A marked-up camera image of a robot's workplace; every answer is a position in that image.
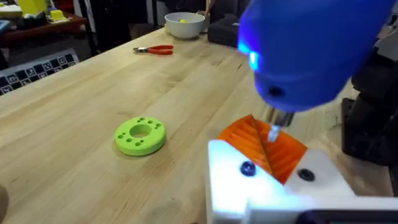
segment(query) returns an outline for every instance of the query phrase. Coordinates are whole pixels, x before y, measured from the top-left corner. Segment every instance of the black screw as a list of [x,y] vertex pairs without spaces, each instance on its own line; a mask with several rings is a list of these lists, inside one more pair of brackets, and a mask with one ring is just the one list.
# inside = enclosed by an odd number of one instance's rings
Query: black screw
[[315,180],[315,174],[309,169],[300,169],[297,171],[297,175],[306,181],[312,182]]
[[279,88],[279,87],[271,86],[268,89],[268,94],[270,96],[273,96],[273,97],[283,96],[284,95],[284,91],[281,88]]
[[241,172],[243,175],[252,177],[256,174],[256,166],[251,161],[243,162],[241,165]]

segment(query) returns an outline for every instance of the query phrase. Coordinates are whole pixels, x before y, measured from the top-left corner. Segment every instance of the blue robotic arm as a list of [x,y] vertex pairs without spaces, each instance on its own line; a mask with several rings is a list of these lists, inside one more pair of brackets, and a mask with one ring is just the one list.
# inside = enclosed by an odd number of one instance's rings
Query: blue robotic arm
[[255,86],[288,126],[295,112],[333,100],[363,64],[395,0],[253,0],[239,26]]

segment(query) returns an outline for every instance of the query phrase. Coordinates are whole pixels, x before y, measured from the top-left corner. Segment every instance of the white bowl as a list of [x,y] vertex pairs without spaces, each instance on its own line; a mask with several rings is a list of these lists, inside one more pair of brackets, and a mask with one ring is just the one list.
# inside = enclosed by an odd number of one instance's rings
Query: white bowl
[[165,17],[166,29],[173,36],[181,39],[190,39],[199,35],[205,25],[205,17],[191,12],[175,12]]

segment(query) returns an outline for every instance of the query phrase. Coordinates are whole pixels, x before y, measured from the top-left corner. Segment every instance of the screw head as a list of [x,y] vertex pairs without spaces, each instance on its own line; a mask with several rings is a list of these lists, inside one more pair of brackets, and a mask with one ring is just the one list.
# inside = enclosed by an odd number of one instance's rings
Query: screw head
[[309,169],[300,169],[297,171],[297,175],[308,182],[313,182],[315,180],[315,174]]
[[241,172],[243,175],[252,177],[256,174],[256,166],[251,161],[243,162],[241,165]]

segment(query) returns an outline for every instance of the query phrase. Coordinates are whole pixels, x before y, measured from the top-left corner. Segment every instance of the yellow box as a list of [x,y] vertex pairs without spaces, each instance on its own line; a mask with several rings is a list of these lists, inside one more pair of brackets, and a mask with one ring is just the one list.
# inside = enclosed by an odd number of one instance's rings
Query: yellow box
[[24,14],[37,15],[41,11],[47,13],[45,0],[18,0],[18,4]]
[[51,13],[51,19],[53,21],[66,19],[65,16],[63,16],[63,12],[61,10],[53,10],[50,13]]

